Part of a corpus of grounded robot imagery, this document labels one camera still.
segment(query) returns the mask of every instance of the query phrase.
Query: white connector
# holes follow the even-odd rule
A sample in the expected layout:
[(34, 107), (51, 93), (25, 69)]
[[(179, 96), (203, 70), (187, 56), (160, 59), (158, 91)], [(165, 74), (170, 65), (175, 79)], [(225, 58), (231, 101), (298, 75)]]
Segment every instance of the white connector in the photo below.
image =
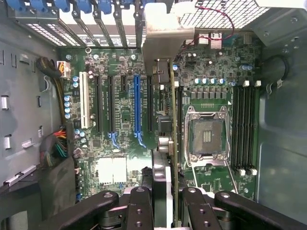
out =
[(87, 73), (79, 73), (80, 86), (80, 109), (81, 109), (81, 128), (89, 128), (90, 126), (90, 107), (89, 107), (89, 92)]

